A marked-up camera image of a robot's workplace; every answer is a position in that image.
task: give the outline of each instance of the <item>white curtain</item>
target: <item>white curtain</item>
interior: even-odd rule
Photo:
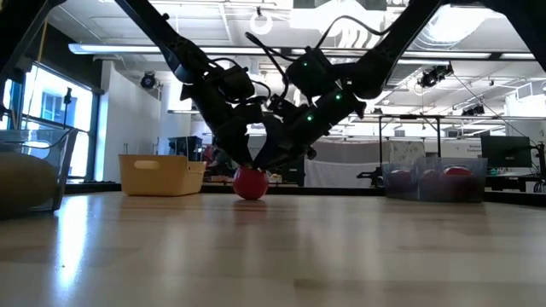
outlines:
[[[369,179],[357,179],[362,171],[374,171],[377,163],[347,164],[305,160],[306,188],[369,188]]]

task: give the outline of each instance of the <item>ceiling light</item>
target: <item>ceiling light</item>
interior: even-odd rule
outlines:
[[[149,0],[150,4],[153,5],[182,5],[182,4],[189,4],[189,3],[222,3],[225,2],[224,0],[206,0],[206,1],[169,1],[169,0]]]
[[[402,65],[431,65],[431,66],[438,66],[438,65],[444,65],[447,66],[450,64],[449,61],[443,61],[443,60],[398,60],[398,64]]]
[[[265,18],[265,23],[262,26],[256,25],[256,19],[259,17]],[[258,35],[265,35],[271,32],[271,29],[273,28],[273,19],[271,18],[271,14],[268,14],[266,12],[260,12],[260,14],[258,14],[258,12],[254,12],[249,22],[250,30]]]
[[[487,59],[491,53],[486,52],[444,52],[444,51],[406,51],[403,57],[433,59]]]
[[[530,53],[508,53],[502,54],[503,60],[535,60],[535,55]]]
[[[153,45],[70,43],[68,48],[75,55],[160,54],[159,47]],[[208,55],[264,55],[264,51],[256,47],[201,47],[201,50]]]
[[[255,47],[200,47],[208,55],[265,55],[264,50]]]
[[[199,111],[184,111],[184,110],[169,110],[167,111],[168,113],[171,113],[171,114],[199,114]]]
[[[68,48],[75,55],[111,55],[111,54],[158,54],[157,46],[123,44],[82,44],[70,43]]]

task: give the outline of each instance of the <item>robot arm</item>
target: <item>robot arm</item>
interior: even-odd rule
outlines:
[[[377,97],[392,69],[415,36],[445,4],[470,4],[469,0],[412,0],[390,28],[389,34],[359,61],[331,65],[320,49],[306,53],[287,69],[290,82],[307,97],[320,96],[310,106],[296,107],[288,101],[272,100],[269,108],[282,122],[264,117],[267,141],[254,166],[270,168],[310,154],[311,144],[326,136],[330,128],[355,111],[361,118],[365,104],[360,99]],[[505,14],[543,69],[546,70],[546,20],[540,12],[545,2],[533,0],[483,0],[490,9]]]
[[[5,0],[0,10],[0,31],[11,32],[0,52],[0,83],[6,79],[47,13],[66,0]],[[297,159],[312,158],[311,144],[352,112],[363,117],[366,105],[359,99],[377,97],[398,59],[438,8],[469,4],[471,0],[412,0],[391,26],[389,34],[359,61],[332,65],[319,48],[307,48],[288,69],[290,83],[310,104],[294,106],[273,96],[268,106],[275,115],[263,116],[261,104],[246,71],[239,66],[224,70],[194,43],[179,36],[147,0],[115,0],[160,48],[169,68],[183,82],[182,97],[191,97],[218,145],[237,163],[268,169]],[[487,8],[505,14],[536,59],[546,70],[546,2],[536,0],[482,0]],[[263,122],[267,141],[256,159],[247,149],[247,124]]]

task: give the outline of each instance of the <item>wooden table surface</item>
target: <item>wooden table surface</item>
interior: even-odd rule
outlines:
[[[546,212],[122,193],[0,222],[0,306],[545,306]]]

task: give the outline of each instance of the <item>window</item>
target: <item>window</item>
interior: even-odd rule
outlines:
[[[62,97],[52,95],[44,92],[42,95],[42,119],[47,119],[54,122],[61,122],[64,124],[64,116],[66,114],[66,108],[62,103]]]
[[[67,100],[68,89],[71,99]],[[64,127],[79,130],[74,146],[70,171],[72,178],[92,177],[88,174],[88,158],[94,150],[96,137],[95,127],[91,127],[95,116],[93,108],[97,99],[93,92],[49,72],[42,67],[34,66],[26,75],[23,114],[25,120],[22,129],[43,130],[63,129]]]
[[[68,89],[72,99],[65,104]],[[24,114],[89,131],[92,108],[90,90],[36,66],[26,75]]]
[[[12,84],[13,84],[12,81],[8,79],[3,89],[3,105],[6,108],[9,108],[11,106],[11,85]],[[3,115],[2,121],[0,121],[0,130],[8,129],[8,120],[9,120],[8,115]]]

